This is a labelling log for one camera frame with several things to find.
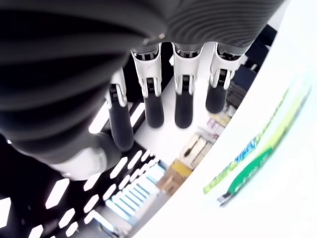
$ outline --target green label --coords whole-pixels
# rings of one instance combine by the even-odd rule
[[[266,162],[272,153],[273,149],[269,147],[253,161],[251,161],[238,176],[231,183],[228,192],[231,194],[237,193],[243,185],[250,180],[250,178],[257,173],[258,169]]]

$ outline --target ceiling light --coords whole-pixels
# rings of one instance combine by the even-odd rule
[[[108,198],[110,198],[116,188],[117,186],[115,184],[111,185],[103,195],[103,200],[106,201]]]
[[[88,215],[84,218],[85,224],[88,224],[92,221],[92,219],[94,218],[94,213],[95,213],[94,210],[92,210],[90,213],[88,213]]]
[[[131,126],[133,127],[135,125],[135,123],[138,121],[139,117],[141,116],[141,114],[144,112],[145,109],[145,105],[144,103],[140,103],[137,107],[137,109],[134,111],[134,113],[132,114],[130,121],[131,121]]]
[[[66,227],[68,225],[68,223],[70,222],[70,220],[73,218],[74,215],[75,215],[75,209],[74,208],[72,208],[72,209],[68,210],[67,212],[65,212],[64,216],[62,217],[62,219],[58,223],[59,228]]]
[[[121,169],[123,168],[123,166],[128,162],[128,157],[123,157],[119,163],[114,167],[114,169],[112,170],[111,174],[110,174],[110,178],[113,179],[115,177],[117,177],[117,175],[119,174],[119,172],[121,171]]]
[[[148,158],[148,156],[150,155],[150,150],[147,150],[145,153],[144,153],[144,155],[142,156],[142,158],[141,158],[141,161],[142,162],[144,162],[147,158]]]
[[[103,106],[100,108],[99,112],[97,113],[95,119],[91,123],[89,127],[89,132],[92,134],[99,133],[102,128],[104,127],[105,123],[109,119],[109,110],[107,102],[103,104]]]
[[[127,175],[122,182],[119,184],[119,190],[123,189],[130,180],[130,175]]]
[[[130,182],[133,182],[137,178],[137,176],[139,175],[139,172],[140,172],[140,169],[137,169],[136,171],[134,171],[133,175],[131,175]]]
[[[31,233],[30,233],[30,235],[29,235],[29,238],[40,238],[42,232],[43,232],[43,226],[42,226],[42,225],[39,225],[39,226],[37,226],[37,227],[34,227],[34,228],[31,230]]]
[[[129,217],[122,211],[117,205],[115,205],[111,200],[106,200],[106,206],[118,214],[120,217],[125,219],[126,221],[129,220]]]
[[[8,221],[11,207],[11,199],[5,198],[0,200],[0,228],[5,227]]]
[[[135,213],[135,211],[131,209],[128,205],[126,205],[123,201],[121,201],[119,197],[114,197],[112,201],[130,215],[133,215]]]
[[[54,186],[53,190],[51,191],[49,198],[47,199],[47,201],[45,203],[46,209],[50,209],[59,203],[59,201],[60,201],[61,197],[63,196],[63,194],[65,193],[68,185],[69,185],[68,178],[64,178],[64,179],[59,180],[55,183],[55,186]]]
[[[139,171],[139,175],[142,175],[148,169],[149,169],[149,165],[148,164],[143,164],[142,168]]]
[[[128,164],[128,169],[132,169],[133,166],[135,166],[135,164],[138,162],[139,158],[141,157],[142,155],[142,150],[139,150],[135,156],[132,158],[132,160],[130,161],[130,163]]]
[[[98,194],[92,196],[92,198],[87,202],[86,206],[84,207],[84,212],[88,213],[91,209],[95,206],[98,202],[99,196]]]
[[[129,205],[130,207],[132,207],[135,211],[139,209],[139,206],[137,204],[134,203],[134,201],[128,197],[125,196],[125,194],[123,192],[118,192],[116,195],[119,199],[121,199],[123,202],[125,202],[127,205]]]
[[[74,222],[73,224],[71,224],[71,225],[69,226],[69,228],[67,229],[67,231],[66,231],[66,236],[67,236],[67,237],[70,237],[72,234],[75,233],[75,231],[77,230],[77,228],[78,228],[78,223],[77,223],[77,222]]]
[[[149,166],[152,167],[155,164],[154,160],[149,161]]]
[[[170,63],[171,66],[174,66],[174,56],[172,56],[168,62]]]
[[[102,215],[100,215],[98,212],[94,213],[94,218],[101,223],[104,227],[106,227],[109,231],[114,232],[113,225],[108,222]]]
[[[99,179],[101,173],[97,173],[95,175],[90,176],[90,178],[87,180],[87,182],[84,185],[84,191],[88,191],[89,189],[91,189],[95,183],[97,182],[97,180]]]
[[[142,205],[140,200],[136,199],[131,193],[129,193],[129,190],[125,191],[123,194],[125,196],[129,197],[129,199],[132,200],[134,202],[134,204],[137,204],[138,207],[140,207]]]

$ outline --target robotic hand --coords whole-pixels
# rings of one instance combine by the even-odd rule
[[[173,43],[175,123],[187,128],[201,51],[215,42],[206,109],[222,110],[241,56],[283,0],[0,0],[0,133],[74,180],[133,144],[122,67],[132,53],[146,120],[160,127],[161,42]],[[105,103],[112,137],[89,133]]]

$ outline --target white shelf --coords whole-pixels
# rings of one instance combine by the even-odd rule
[[[230,124],[207,157],[135,238],[316,237],[316,83],[273,156],[226,207],[215,206],[217,187],[203,194],[203,187],[264,126],[288,83],[296,75],[317,80],[313,75],[317,67],[313,5],[309,0],[290,2],[274,45]]]

